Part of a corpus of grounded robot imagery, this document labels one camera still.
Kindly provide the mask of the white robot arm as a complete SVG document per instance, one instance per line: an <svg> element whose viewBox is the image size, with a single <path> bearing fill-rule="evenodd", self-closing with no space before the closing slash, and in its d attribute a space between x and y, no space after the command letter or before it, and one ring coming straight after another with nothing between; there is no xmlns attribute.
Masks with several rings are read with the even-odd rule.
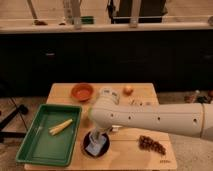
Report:
<svg viewBox="0 0 213 171"><path fill-rule="evenodd" d="M114 89L104 87L99 91L89 112L99 132L119 125L213 141L213 104L125 106L119 99Z"/></svg>

